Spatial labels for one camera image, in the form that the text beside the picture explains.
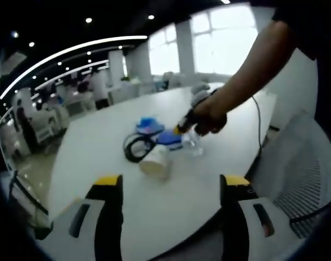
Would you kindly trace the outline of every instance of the blue lid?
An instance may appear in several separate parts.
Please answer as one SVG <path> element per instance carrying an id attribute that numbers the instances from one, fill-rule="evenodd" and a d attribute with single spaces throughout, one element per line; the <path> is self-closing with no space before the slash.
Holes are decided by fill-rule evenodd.
<path id="1" fill-rule="evenodd" d="M 181 135 L 174 134 L 172 130 L 166 129 L 159 134 L 157 143 L 162 145 L 179 144 L 181 143 Z"/>
<path id="2" fill-rule="evenodd" d="M 157 122 L 155 118 L 142 117 L 141 120 L 140 120 L 140 123 L 137 124 L 137 128 L 150 127 L 151 125 L 155 124 L 155 122 Z"/>

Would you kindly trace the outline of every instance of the ceiling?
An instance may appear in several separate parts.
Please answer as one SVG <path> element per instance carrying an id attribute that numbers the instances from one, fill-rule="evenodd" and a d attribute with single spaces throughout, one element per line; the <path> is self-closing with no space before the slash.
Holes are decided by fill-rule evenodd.
<path id="1" fill-rule="evenodd" d="M 256 0 L 253 3 L 266 5 L 271 1 Z M 0 13 L 0 54 L 6 60 L 15 52 L 26 55 L 26 59 L 7 76 L 0 80 L 0 93 L 26 69 L 40 60 L 63 49 L 84 42 L 125 35 L 151 35 L 162 27 L 189 19 L 195 12 L 223 4 L 220 0 L 124 0 L 124 1 L 59 1 L 26 0 L 1 1 Z M 14 38 L 11 32 L 18 32 Z M 54 77 L 87 64 L 87 52 L 92 51 L 92 62 L 107 59 L 107 50 L 93 52 L 95 49 L 117 49 L 125 46 L 125 54 L 142 41 L 129 40 L 118 43 L 105 43 L 79 49 L 54 59 L 25 77 L 14 88 L 35 88 L 44 78 Z M 57 62 L 66 61 L 62 66 Z"/>

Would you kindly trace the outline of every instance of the white paper cup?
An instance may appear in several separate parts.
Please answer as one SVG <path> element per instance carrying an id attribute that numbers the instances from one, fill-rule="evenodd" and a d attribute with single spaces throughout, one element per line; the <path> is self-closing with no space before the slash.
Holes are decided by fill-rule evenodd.
<path id="1" fill-rule="evenodd" d="M 141 171 L 160 179 L 168 177 L 169 150 L 164 145 L 156 145 L 149 154 L 139 162 Z"/>

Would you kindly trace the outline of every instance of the clear plastic bottle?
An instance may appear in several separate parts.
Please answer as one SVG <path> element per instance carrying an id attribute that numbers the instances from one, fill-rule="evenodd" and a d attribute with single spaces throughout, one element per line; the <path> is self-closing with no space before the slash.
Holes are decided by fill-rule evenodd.
<path id="1" fill-rule="evenodd" d="M 190 155 L 197 157 L 203 155 L 203 148 L 200 146 L 200 136 L 191 128 L 182 136 L 182 147 Z"/>

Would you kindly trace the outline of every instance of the window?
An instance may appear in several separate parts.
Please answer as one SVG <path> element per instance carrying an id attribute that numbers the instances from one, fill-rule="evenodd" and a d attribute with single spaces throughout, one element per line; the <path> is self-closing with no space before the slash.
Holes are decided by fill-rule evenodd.
<path id="1" fill-rule="evenodd" d="M 123 64 L 123 74 L 124 74 L 124 77 L 128 77 L 126 57 L 124 55 L 122 56 L 122 64 Z"/>
<path id="2" fill-rule="evenodd" d="M 196 72 L 233 75 L 258 32 L 249 4 L 215 8 L 191 19 Z"/>
<path id="3" fill-rule="evenodd" d="M 163 75 L 166 72 L 180 72 L 174 24 L 150 36 L 149 54 L 152 75 Z"/>

